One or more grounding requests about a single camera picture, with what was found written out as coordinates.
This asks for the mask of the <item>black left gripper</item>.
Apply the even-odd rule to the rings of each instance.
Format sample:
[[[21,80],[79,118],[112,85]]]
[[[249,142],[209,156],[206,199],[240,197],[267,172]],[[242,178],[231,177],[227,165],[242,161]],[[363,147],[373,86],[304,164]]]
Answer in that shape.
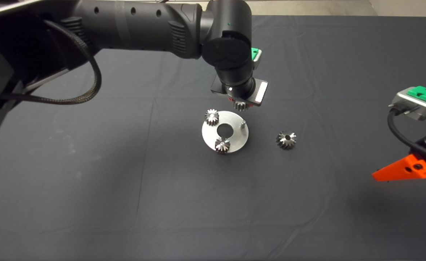
[[[256,79],[253,76],[243,84],[230,86],[222,83],[216,76],[211,85],[211,92],[226,96],[229,101],[243,102],[249,104],[249,107],[253,107],[262,105],[268,86],[267,81]]]

